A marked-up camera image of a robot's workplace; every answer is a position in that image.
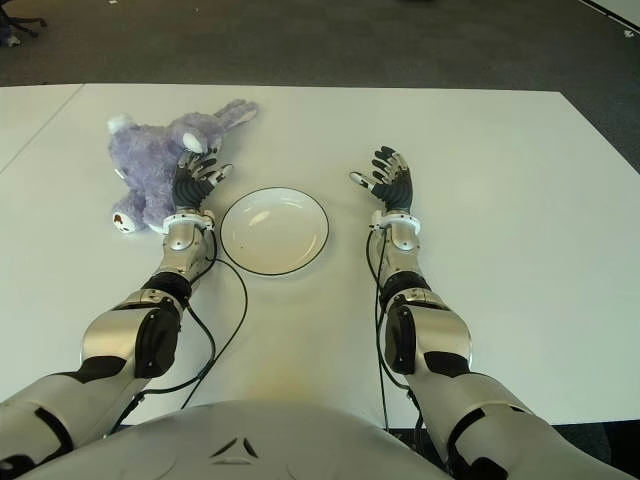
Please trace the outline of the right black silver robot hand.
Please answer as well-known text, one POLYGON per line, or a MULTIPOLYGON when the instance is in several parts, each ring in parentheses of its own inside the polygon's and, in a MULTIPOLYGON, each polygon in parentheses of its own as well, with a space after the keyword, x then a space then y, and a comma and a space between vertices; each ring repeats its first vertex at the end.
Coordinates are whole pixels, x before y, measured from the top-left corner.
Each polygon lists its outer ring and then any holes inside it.
POLYGON ((380 200, 387 211, 409 213, 413 201, 413 185, 410 168, 404 157, 395 149, 381 146, 371 160, 372 173, 365 175, 352 171, 349 178, 380 200))

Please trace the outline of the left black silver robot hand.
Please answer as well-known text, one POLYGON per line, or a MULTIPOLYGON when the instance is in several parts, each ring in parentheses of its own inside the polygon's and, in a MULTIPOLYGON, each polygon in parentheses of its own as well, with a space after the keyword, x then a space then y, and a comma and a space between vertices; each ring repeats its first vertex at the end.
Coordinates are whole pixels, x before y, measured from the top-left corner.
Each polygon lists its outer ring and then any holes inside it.
POLYGON ((178 160, 172 183, 176 211, 199 211, 216 186, 229 177, 232 168, 231 164, 218 166, 215 156, 185 150, 178 160))

